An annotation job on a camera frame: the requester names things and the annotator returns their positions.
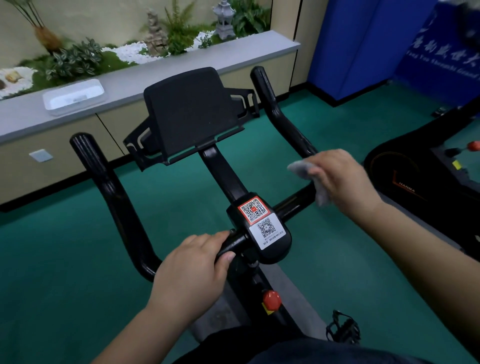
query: qr code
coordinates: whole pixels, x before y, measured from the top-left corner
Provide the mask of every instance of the qr code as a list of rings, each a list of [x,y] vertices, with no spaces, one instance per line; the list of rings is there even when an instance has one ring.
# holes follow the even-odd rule
[[[240,206],[240,209],[250,222],[258,220],[268,212],[258,198]]]
[[[275,226],[270,221],[270,218],[264,218],[257,224],[257,226],[258,229],[260,229],[260,232],[262,233],[264,238],[266,238],[270,234],[273,234],[276,231]]]

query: blue pillar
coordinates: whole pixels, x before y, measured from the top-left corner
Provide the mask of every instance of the blue pillar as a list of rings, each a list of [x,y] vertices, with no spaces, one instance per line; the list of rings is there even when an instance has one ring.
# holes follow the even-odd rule
[[[308,81],[336,100],[392,77],[437,0],[330,0]]]

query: red qr code sticker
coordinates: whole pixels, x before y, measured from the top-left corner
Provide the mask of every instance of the red qr code sticker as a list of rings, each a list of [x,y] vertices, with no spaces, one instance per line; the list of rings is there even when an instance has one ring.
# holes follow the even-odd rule
[[[257,196],[239,206],[238,209],[242,212],[250,225],[270,213],[267,206],[265,206]]]

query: white qr code sticker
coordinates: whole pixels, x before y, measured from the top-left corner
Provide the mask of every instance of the white qr code sticker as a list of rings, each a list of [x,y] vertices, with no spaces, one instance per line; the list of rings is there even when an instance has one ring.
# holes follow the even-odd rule
[[[250,225],[253,225],[262,217],[270,213],[267,206],[263,204],[262,200],[258,196],[255,196],[251,200],[239,206],[239,210],[250,223]]]
[[[250,232],[261,250],[272,245],[286,234],[285,229],[275,214],[270,214],[256,224],[250,226]]]

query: yellow label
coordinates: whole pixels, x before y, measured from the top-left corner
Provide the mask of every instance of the yellow label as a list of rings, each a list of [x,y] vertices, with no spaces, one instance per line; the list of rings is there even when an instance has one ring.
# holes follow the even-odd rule
[[[275,312],[275,311],[267,310],[267,308],[265,307],[265,304],[263,302],[262,302],[262,306],[264,307],[265,311],[267,312],[267,315],[271,315],[273,312]]]
[[[457,170],[462,169],[462,165],[460,164],[460,162],[458,160],[453,161],[452,164]]]

